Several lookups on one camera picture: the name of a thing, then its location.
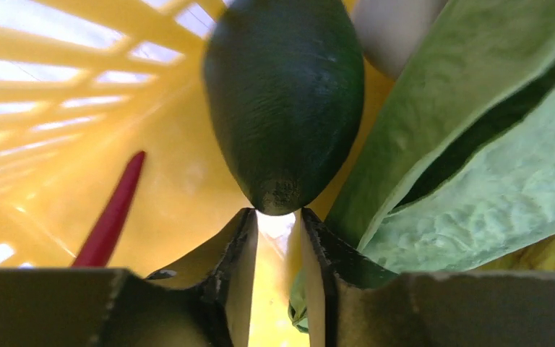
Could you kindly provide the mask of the yellow plastic basket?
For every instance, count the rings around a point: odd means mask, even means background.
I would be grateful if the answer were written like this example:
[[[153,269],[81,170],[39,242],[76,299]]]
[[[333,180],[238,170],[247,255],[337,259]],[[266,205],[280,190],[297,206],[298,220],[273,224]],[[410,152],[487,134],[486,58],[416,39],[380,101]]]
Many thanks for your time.
[[[124,268],[141,278],[257,215],[246,346],[308,346],[288,316],[300,213],[274,217],[225,163],[204,79],[233,1],[0,1],[0,269]],[[72,267],[133,155],[146,152],[105,267]]]

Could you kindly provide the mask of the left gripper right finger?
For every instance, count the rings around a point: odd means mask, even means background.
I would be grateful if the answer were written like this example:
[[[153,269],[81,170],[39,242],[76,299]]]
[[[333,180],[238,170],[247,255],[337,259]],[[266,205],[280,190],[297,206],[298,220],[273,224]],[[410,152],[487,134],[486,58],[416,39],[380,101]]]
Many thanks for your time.
[[[398,275],[301,219],[312,346],[555,346],[555,273]]]

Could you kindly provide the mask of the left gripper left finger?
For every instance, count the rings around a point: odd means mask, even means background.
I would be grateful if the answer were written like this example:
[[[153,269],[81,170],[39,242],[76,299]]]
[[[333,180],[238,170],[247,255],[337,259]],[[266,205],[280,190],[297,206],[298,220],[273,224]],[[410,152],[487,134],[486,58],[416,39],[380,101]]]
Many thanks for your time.
[[[257,215],[244,208],[149,278],[0,269],[0,346],[246,346],[257,239]]]

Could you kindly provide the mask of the white garlic bulb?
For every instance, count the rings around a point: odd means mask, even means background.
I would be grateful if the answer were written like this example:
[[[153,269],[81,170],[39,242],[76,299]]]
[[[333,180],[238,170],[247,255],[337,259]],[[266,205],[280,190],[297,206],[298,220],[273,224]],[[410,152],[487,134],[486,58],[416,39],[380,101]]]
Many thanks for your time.
[[[352,20],[369,63],[397,79],[446,0],[361,0]]]

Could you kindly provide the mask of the green bell pepper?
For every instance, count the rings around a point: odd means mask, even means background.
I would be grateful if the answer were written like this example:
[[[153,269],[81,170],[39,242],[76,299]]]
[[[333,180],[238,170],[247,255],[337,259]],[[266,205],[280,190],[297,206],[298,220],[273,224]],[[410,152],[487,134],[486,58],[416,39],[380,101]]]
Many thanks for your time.
[[[215,137],[250,203],[285,215],[344,164],[363,113],[363,54],[341,1],[234,1],[209,39]]]

